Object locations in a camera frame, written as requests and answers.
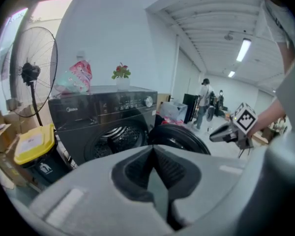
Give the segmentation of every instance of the white wall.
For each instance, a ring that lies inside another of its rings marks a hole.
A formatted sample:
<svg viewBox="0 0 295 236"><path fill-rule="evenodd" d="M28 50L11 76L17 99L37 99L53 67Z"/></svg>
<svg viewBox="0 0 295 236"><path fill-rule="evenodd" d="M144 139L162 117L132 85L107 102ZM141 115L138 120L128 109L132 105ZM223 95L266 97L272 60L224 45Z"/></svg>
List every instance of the white wall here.
<svg viewBox="0 0 295 236"><path fill-rule="evenodd" d="M246 102L249 106L255 108L259 92L257 87L219 76L205 75L203 79L204 78L210 80L210 84L214 88L215 94L218 94L220 90L223 90L224 106L228 107L232 113L242 102Z"/></svg>
<svg viewBox="0 0 295 236"><path fill-rule="evenodd" d="M179 51L176 78L172 98L179 103L183 102L185 93L198 95L201 83L199 83L200 71L192 61Z"/></svg>
<svg viewBox="0 0 295 236"><path fill-rule="evenodd" d="M273 96L259 90L258 96L257 96L257 101L254 110L256 113L259 115L261 114L264 110L266 110L272 103L273 101Z"/></svg>
<svg viewBox="0 0 295 236"><path fill-rule="evenodd" d="M57 32L56 80L84 51L91 85L115 85L111 79L120 62L131 71L131 85L170 93L176 36L155 15L143 9L145 0L73 0Z"/></svg>

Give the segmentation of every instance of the ceiling light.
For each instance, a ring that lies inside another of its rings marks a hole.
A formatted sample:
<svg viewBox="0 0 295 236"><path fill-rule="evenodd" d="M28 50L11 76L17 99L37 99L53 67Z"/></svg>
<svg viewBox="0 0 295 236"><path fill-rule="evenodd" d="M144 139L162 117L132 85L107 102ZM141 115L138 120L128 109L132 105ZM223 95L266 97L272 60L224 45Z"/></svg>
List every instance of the ceiling light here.
<svg viewBox="0 0 295 236"><path fill-rule="evenodd" d="M234 76L234 74L235 74L235 72L233 72L233 71L231 71L230 73L229 73L229 75L228 75L228 77L233 77Z"/></svg>
<svg viewBox="0 0 295 236"><path fill-rule="evenodd" d="M236 59L237 61L242 62L242 60L244 59L245 55L247 54L249 50L250 45L251 45L251 40L248 38L244 38L238 57Z"/></svg>

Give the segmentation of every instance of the washing machine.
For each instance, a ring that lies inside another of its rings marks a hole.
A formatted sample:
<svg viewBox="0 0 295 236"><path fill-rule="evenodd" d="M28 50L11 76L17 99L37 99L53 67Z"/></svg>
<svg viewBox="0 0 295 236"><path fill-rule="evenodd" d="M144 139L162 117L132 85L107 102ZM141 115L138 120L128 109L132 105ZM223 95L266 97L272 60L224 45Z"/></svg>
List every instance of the washing machine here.
<svg viewBox="0 0 295 236"><path fill-rule="evenodd" d="M86 93L53 96L49 108L57 134L77 165L152 144L209 154L184 127L154 128L156 103L156 91L94 86Z"/></svg>

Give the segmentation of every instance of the electric fan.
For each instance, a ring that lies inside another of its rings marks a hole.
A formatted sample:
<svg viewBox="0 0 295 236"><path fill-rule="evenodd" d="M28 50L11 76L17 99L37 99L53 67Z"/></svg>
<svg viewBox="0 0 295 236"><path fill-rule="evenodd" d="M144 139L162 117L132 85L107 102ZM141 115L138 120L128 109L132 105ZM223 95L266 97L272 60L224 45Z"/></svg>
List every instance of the electric fan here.
<svg viewBox="0 0 295 236"><path fill-rule="evenodd" d="M12 44L3 61L1 84L5 99L16 101L12 109L16 114L24 118L36 115L42 126L38 112L50 95L57 63L57 44L46 28L27 29Z"/></svg>

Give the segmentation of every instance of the plastic bag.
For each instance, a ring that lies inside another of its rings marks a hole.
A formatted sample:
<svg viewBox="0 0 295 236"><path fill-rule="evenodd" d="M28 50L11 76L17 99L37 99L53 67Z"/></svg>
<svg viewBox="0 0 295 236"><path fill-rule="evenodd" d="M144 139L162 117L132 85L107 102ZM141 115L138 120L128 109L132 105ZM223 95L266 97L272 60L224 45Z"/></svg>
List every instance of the plastic bag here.
<svg viewBox="0 0 295 236"><path fill-rule="evenodd" d="M61 93L87 92L91 79L90 64L86 60L81 60L56 81L55 89Z"/></svg>

